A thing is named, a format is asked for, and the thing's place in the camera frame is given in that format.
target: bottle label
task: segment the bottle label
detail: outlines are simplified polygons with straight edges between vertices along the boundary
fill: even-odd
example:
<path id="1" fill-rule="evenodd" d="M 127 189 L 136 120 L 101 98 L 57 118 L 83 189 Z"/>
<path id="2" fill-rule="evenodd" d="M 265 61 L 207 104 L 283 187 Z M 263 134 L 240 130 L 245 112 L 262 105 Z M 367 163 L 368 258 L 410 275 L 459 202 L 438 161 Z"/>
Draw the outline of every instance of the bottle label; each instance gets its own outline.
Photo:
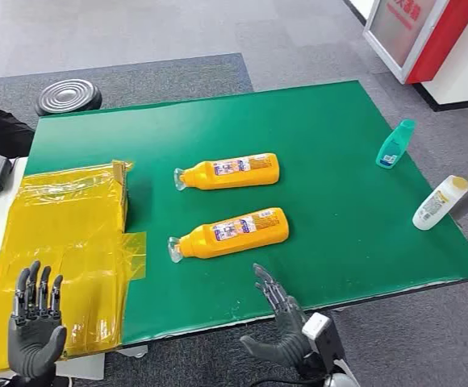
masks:
<path id="1" fill-rule="evenodd" d="M 428 220 L 438 213 L 444 204 L 447 202 L 449 202 L 449 200 L 444 196 L 442 192 L 438 190 L 426 202 L 426 204 L 423 206 L 420 211 L 419 211 L 419 216 L 424 220 Z"/>
<path id="2" fill-rule="evenodd" d="M 384 155 L 381 159 L 381 164 L 387 165 L 389 167 L 390 165 L 392 165 L 394 161 L 395 161 L 395 159 L 397 158 L 398 158 L 398 155 L 393 155 L 393 156 Z"/>
<path id="3" fill-rule="evenodd" d="M 271 166 L 270 158 L 265 154 L 238 159 L 219 160 L 212 163 L 215 174 L 217 176 L 228 175 L 235 172 L 248 172 L 252 169 L 260 169 Z"/>
<path id="4" fill-rule="evenodd" d="M 230 222 L 216 223 L 211 228 L 215 233 L 216 240 L 220 241 L 277 226 L 277 224 L 279 224 L 279 219 L 277 214 L 273 210 L 265 210 Z"/>

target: yellow plastic bottle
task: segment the yellow plastic bottle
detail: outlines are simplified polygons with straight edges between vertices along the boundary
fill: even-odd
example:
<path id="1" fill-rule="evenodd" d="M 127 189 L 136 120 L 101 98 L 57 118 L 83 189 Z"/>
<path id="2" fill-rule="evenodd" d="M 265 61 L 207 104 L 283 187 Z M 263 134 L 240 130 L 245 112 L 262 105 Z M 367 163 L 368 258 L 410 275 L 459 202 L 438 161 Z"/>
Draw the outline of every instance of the yellow plastic bottle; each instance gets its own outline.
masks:
<path id="1" fill-rule="evenodd" d="M 203 224 L 180 239 L 169 238 L 168 250 L 175 263 L 188 256 L 207 259 L 280 243 L 287 239 L 288 234 L 284 212 L 273 207 L 217 223 Z"/>
<path id="2" fill-rule="evenodd" d="M 279 180 L 279 163 L 274 153 L 237 157 L 235 159 L 203 161 L 190 169 L 175 169 L 175 185 L 220 189 L 247 185 L 274 184 Z"/>

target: clear bottle cap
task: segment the clear bottle cap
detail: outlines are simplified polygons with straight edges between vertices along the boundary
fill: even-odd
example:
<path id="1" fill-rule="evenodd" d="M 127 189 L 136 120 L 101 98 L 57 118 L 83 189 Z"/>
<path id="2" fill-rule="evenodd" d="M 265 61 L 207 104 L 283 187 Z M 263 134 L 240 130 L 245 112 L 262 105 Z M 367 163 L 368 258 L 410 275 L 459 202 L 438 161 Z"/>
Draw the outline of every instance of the clear bottle cap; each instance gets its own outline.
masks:
<path id="1" fill-rule="evenodd" d="M 178 264 L 184 258 L 181 252 L 181 246 L 178 244 L 179 242 L 180 240 L 178 238 L 175 238 L 174 236 L 168 239 L 168 251 L 169 252 L 171 260 L 175 264 Z"/>
<path id="2" fill-rule="evenodd" d="M 175 186 L 177 187 L 178 190 L 181 191 L 187 187 L 187 185 L 181 179 L 181 176 L 184 174 L 183 169 L 175 168 L 173 172 L 173 179 L 175 179 Z"/>

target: green mat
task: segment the green mat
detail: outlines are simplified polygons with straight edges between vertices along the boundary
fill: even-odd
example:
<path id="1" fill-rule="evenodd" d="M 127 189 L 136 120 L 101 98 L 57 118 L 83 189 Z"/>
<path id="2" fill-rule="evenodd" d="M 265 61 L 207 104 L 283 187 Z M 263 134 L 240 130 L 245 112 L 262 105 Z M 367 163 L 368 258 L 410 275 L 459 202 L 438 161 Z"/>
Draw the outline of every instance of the green mat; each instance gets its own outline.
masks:
<path id="1" fill-rule="evenodd" d="M 408 156 L 375 164 L 390 127 L 357 81 L 39 120 L 27 174 L 132 160 L 129 232 L 147 232 L 146 278 L 132 281 L 123 342 L 270 314 L 253 287 L 262 264 L 302 306 L 468 280 L 468 242 L 449 216 L 419 231 L 431 188 Z M 173 183 L 175 167 L 276 153 L 275 185 L 216 191 Z M 290 225 L 284 243 L 174 264 L 169 236 L 270 206 Z"/>

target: yellow plastic bag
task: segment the yellow plastic bag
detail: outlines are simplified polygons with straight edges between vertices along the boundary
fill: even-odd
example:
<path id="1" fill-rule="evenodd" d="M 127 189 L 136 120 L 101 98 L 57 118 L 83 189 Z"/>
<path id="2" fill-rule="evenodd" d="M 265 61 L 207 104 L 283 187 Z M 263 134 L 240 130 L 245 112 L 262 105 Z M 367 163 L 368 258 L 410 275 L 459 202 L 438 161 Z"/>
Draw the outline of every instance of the yellow plastic bag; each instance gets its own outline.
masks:
<path id="1" fill-rule="evenodd" d="M 8 368 L 8 321 L 15 281 L 34 260 L 64 275 L 64 357 L 117 347 L 128 282 L 144 276 L 146 235 L 124 234 L 127 165 L 25 177 L 0 252 L 0 370 Z"/>

